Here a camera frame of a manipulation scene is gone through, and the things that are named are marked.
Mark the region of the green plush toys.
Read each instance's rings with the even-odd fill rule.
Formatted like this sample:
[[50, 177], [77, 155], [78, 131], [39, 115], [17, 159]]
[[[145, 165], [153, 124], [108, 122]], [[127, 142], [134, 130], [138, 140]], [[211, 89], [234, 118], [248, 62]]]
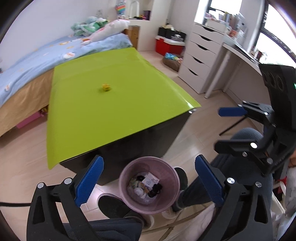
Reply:
[[74, 32], [74, 36], [88, 37], [100, 28], [104, 27], [107, 23], [108, 20], [104, 18], [90, 16], [85, 22], [74, 23], [71, 26], [71, 30]]

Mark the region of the white drawer cabinet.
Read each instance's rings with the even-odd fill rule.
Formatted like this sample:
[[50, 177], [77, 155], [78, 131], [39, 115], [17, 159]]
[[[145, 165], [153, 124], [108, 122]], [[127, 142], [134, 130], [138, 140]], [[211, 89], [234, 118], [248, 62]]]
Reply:
[[179, 77], [198, 94], [203, 93], [225, 35], [195, 23], [185, 46]]

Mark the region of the white plush toy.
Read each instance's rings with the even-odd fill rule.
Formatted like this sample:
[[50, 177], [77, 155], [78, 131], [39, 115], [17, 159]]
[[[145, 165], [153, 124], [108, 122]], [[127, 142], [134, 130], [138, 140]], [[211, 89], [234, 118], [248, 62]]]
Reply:
[[104, 27], [100, 28], [93, 34], [91, 34], [88, 38], [82, 40], [82, 45], [88, 45], [90, 43], [98, 42], [104, 40], [110, 36], [117, 35], [124, 30], [128, 29], [130, 25], [129, 20], [118, 19], [114, 20]]

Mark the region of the white cardboard box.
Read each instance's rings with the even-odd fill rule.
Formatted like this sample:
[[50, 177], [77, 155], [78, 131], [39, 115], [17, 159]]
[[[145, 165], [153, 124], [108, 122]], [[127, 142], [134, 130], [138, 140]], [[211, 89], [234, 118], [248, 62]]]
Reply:
[[144, 180], [142, 180], [143, 185], [150, 191], [154, 184], [159, 183], [159, 178], [148, 172], [144, 176]]

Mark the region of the brown basket with toys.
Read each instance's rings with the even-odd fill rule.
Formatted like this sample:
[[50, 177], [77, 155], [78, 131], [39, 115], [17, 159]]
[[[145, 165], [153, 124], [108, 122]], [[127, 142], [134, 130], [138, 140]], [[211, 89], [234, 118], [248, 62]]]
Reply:
[[166, 53], [163, 57], [163, 63], [178, 72], [183, 61], [183, 56], [177, 54]]

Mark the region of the white desk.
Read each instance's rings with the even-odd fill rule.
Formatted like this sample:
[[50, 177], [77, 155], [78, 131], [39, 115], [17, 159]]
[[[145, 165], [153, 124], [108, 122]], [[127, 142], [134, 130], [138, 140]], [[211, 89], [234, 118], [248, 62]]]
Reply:
[[256, 61], [251, 60], [246, 55], [242, 54], [238, 50], [238, 46], [235, 45], [232, 47], [231, 45], [228, 45], [226, 43], [223, 43], [220, 53], [222, 54], [223, 58], [220, 63], [218, 63], [218, 69], [214, 71], [214, 77], [212, 81], [210, 82], [210, 85], [205, 92], [205, 99], [208, 99], [211, 95], [211, 93], [214, 91], [214, 88], [216, 87], [217, 83], [219, 82], [223, 72], [226, 70], [226, 67], [228, 65], [228, 62], [232, 56], [236, 56], [238, 59], [234, 65], [233, 72], [230, 74], [229, 80], [227, 80], [224, 84], [224, 87], [222, 91], [226, 93], [226, 91], [229, 89], [231, 83], [234, 81], [235, 76], [240, 71], [240, 68], [243, 66], [243, 63], [248, 64], [252, 69], [254, 69], [260, 76], [262, 75], [259, 69], [259, 66]]

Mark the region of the rainbow hanging bag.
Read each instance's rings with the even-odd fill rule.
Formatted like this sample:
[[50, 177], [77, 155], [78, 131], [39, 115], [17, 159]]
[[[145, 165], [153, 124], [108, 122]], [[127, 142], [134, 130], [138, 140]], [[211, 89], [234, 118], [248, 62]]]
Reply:
[[115, 10], [118, 19], [125, 19], [126, 0], [117, 0]]

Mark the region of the white socks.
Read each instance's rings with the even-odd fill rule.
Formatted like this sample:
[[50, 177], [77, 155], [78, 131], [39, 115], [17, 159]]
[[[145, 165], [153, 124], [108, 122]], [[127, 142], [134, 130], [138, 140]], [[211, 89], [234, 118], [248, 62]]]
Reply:
[[145, 190], [143, 188], [140, 187], [136, 187], [133, 190], [134, 194], [136, 194], [139, 198], [144, 199], [147, 196], [147, 193], [145, 192]]

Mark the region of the green top table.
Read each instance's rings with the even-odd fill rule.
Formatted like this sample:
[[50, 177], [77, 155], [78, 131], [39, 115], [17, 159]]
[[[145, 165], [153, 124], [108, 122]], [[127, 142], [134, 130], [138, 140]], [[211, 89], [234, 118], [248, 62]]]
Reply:
[[[109, 84], [110, 91], [102, 85]], [[54, 69], [48, 168], [79, 172], [99, 155], [99, 185], [131, 161], [163, 157], [199, 103], [134, 48], [83, 56]]]

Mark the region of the pink box under bed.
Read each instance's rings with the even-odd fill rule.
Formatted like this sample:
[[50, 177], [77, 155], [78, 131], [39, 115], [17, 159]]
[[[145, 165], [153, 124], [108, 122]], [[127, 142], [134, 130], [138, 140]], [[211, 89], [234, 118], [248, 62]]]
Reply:
[[32, 114], [31, 116], [29, 116], [28, 118], [26, 118], [25, 120], [21, 121], [20, 123], [18, 123], [16, 125], [16, 127], [18, 129], [23, 128], [24, 126], [28, 125], [29, 123], [35, 121], [36, 119], [45, 116], [48, 113], [48, 107], [44, 107], [41, 110], [39, 110], [38, 112]]

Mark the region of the mint green socks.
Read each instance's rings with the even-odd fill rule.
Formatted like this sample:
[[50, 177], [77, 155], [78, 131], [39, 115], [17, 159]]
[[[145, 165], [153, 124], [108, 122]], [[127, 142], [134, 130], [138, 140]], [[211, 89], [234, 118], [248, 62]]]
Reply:
[[132, 187], [133, 189], [139, 188], [140, 181], [138, 181], [136, 178], [131, 178], [129, 182], [129, 186]]

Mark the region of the yellow crumpled paper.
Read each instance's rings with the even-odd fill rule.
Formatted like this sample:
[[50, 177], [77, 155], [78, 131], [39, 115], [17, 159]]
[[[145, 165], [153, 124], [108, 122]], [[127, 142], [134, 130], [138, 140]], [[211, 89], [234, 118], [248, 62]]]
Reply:
[[111, 86], [109, 84], [103, 84], [102, 85], [102, 90], [107, 92], [111, 90]]

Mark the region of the pink trash bin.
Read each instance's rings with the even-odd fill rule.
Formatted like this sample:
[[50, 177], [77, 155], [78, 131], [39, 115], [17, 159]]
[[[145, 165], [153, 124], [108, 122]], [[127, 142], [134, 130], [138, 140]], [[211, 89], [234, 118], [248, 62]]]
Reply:
[[121, 172], [118, 185], [123, 202], [142, 214], [167, 210], [180, 191], [175, 169], [157, 157], [141, 157], [129, 163]]

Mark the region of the red storage box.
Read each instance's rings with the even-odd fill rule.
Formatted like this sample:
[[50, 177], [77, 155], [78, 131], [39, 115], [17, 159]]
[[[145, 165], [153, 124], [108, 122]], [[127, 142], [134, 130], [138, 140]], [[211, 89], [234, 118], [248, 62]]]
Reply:
[[174, 41], [162, 36], [156, 36], [155, 39], [155, 51], [162, 56], [165, 56], [166, 53], [180, 55], [185, 47], [184, 42]]

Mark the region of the bed with blue sheet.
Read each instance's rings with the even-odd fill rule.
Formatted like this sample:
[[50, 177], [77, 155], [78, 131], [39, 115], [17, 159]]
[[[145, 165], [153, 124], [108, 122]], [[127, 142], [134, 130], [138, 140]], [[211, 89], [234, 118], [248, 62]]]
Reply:
[[54, 68], [84, 55], [132, 47], [119, 33], [83, 46], [81, 37], [66, 36], [16, 61], [1, 73], [1, 134], [49, 104]]

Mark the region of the black storage bins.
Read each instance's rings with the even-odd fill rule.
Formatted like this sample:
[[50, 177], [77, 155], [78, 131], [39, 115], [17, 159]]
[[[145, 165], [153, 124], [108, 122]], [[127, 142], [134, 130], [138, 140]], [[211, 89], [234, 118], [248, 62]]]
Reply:
[[166, 39], [184, 42], [186, 39], [186, 33], [182, 31], [177, 31], [172, 25], [167, 24], [159, 27], [158, 36], [164, 37]]

